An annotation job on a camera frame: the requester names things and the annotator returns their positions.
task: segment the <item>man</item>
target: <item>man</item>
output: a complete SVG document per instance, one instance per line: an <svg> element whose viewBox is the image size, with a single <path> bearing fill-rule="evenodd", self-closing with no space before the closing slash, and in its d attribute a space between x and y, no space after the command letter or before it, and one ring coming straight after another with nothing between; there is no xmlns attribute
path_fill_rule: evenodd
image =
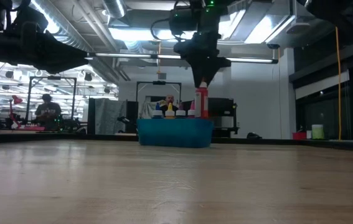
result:
<svg viewBox="0 0 353 224"><path fill-rule="evenodd" d="M62 112L59 104L52 102L52 97L49 94L43 94L43 104L39 105L35 111L37 121L41 126L45 127L46 131L55 131L57 129L54 121Z"/></svg>
<svg viewBox="0 0 353 224"><path fill-rule="evenodd" d="M168 110L168 105L169 105L169 103L172 103L172 110L173 110L173 111L177 111L177 107L173 105L173 103L174 103L174 96L173 96L173 95L167 95L167 96L165 97L165 102L166 102L166 103L160 107L161 110L162 110L162 113L163 113L164 115L165 115L165 111Z"/></svg>

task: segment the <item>blue bin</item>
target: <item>blue bin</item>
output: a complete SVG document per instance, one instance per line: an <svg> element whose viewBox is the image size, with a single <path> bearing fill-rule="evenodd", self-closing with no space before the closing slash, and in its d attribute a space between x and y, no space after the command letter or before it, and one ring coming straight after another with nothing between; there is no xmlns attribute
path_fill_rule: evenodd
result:
<svg viewBox="0 0 353 224"><path fill-rule="evenodd" d="M142 146L209 147L213 129L205 119L138 119Z"/></svg>

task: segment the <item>red bottle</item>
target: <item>red bottle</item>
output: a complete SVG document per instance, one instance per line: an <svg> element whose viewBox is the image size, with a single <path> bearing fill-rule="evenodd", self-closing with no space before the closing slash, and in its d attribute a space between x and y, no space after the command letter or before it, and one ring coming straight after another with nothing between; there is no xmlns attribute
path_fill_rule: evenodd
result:
<svg viewBox="0 0 353 224"><path fill-rule="evenodd" d="M202 81L200 87L195 90L195 117L207 119L208 116L208 88L207 83Z"/></svg>

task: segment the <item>wooden table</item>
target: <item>wooden table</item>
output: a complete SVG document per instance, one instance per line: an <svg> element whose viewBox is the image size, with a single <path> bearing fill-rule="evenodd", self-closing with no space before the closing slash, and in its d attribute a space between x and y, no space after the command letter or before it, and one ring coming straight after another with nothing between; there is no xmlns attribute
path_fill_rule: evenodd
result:
<svg viewBox="0 0 353 224"><path fill-rule="evenodd" d="M353 152L0 144L0 223L353 223Z"/></svg>

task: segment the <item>bottle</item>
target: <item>bottle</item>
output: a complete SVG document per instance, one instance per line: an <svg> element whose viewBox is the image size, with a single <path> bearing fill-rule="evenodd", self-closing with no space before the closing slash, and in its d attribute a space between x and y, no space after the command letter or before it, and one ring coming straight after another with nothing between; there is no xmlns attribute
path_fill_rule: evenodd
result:
<svg viewBox="0 0 353 224"><path fill-rule="evenodd" d="M195 103L191 101L190 109L187 112L188 118L195 118Z"/></svg>
<svg viewBox="0 0 353 224"><path fill-rule="evenodd" d="M185 118L186 111L183 109L182 101L179 103L179 108L176 111L176 118Z"/></svg>
<svg viewBox="0 0 353 224"><path fill-rule="evenodd" d="M174 119L175 118L175 111L173 110L172 103L168 104L168 110L165 111L165 118L166 119Z"/></svg>
<svg viewBox="0 0 353 224"><path fill-rule="evenodd" d="M156 109L153 111L153 119L162 119L162 110L159 107L159 103L156 104Z"/></svg>
<svg viewBox="0 0 353 224"><path fill-rule="evenodd" d="M208 116L208 88L207 83L203 80L195 90L195 117L207 119Z"/></svg>

